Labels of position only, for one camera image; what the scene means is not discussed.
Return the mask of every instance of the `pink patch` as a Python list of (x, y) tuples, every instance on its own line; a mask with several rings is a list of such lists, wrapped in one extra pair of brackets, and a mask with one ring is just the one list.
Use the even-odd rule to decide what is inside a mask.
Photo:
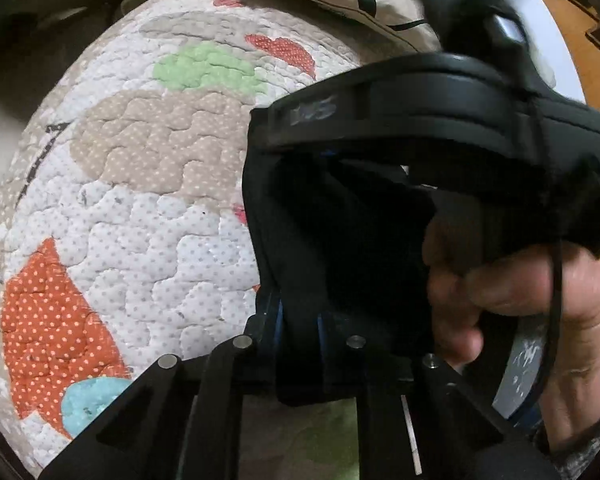
[(264, 50), (278, 59), (286, 61), (289, 65), (297, 66), (300, 70), (315, 79), (315, 61), (301, 45), (287, 38), (270, 40), (259, 34), (247, 34), (244, 37), (254, 47)]
[(247, 214), (244, 212), (244, 207), (234, 204), (234, 214), (242, 225), (247, 225)]
[(244, 7), (242, 0), (214, 0), (214, 7)]

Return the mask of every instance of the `polka dot fabric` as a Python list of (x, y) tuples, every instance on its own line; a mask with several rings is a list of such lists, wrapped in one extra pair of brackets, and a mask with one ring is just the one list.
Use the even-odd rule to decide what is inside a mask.
[[(404, 53), (306, 1), (142, 1), (48, 95), (0, 186), (0, 430), (35, 477), (75, 433), (60, 410), (73, 391), (244, 329), (259, 282), (239, 182), (251, 108)], [(262, 91), (154, 77), (203, 42)]]
[(68, 386), (129, 377), (109, 331), (60, 264), (52, 238), (7, 282), (0, 328), (18, 416), (37, 411), (65, 436), (61, 404)]

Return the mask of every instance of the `black cable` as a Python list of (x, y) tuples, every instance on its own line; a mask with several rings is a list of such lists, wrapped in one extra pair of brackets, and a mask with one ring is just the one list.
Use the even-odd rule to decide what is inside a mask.
[(546, 334), (544, 336), (544, 346), (542, 348), (542, 358), (534, 384), (529, 393), (518, 406), (515, 412), (509, 417), (512, 424), (517, 424), (528, 411), (538, 402), (547, 382), (551, 376), (554, 367), (555, 357), (558, 353), (558, 340), (560, 339), (560, 322), (562, 320), (562, 227), (555, 207), (552, 204), (551, 190), (554, 184), (555, 170), (552, 164), (549, 144), (542, 129), (542, 116), (540, 110), (533, 99), (528, 102), (529, 117), (532, 121), (534, 137), (542, 164), (545, 170), (545, 188), (544, 188), (544, 208), (550, 217), (550, 226), (552, 242), (550, 247), (550, 258), (552, 267), (553, 291), (551, 303), (549, 306), (549, 317), (547, 322)]
[(542, 360), (533, 386), (522, 404), (509, 417), (512, 424), (517, 424), (528, 411), (538, 402), (554, 367), (555, 357), (558, 353), (558, 340), (560, 339), (560, 320), (562, 318), (562, 241), (551, 244), (551, 265), (553, 272), (553, 286), (549, 319), (547, 322)]

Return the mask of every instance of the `blue accent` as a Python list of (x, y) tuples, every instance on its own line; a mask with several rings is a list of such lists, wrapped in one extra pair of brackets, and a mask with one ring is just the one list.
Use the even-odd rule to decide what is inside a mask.
[(522, 430), (526, 435), (532, 435), (538, 429), (540, 424), (542, 424), (540, 406), (534, 404), (518, 421), (516, 428)]
[(117, 377), (96, 377), (74, 383), (62, 398), (62, 424), (72, 437), (78, 436), (132, 383)]
[(278, 354), (278, 348), (280, 346), (280, 340), (282, 339), (282, 301), (278, 303), (278, 317), (276, 318), (276, 331), (273, 335), (273, 349), (276, 355)]
[(324, 351), (327, 348), (327, 342), (324, 339), (324, 322), (322, 321), (322, 314), (318, 314), (318, 340), (320, 341), (320, 360), (324, 367)]

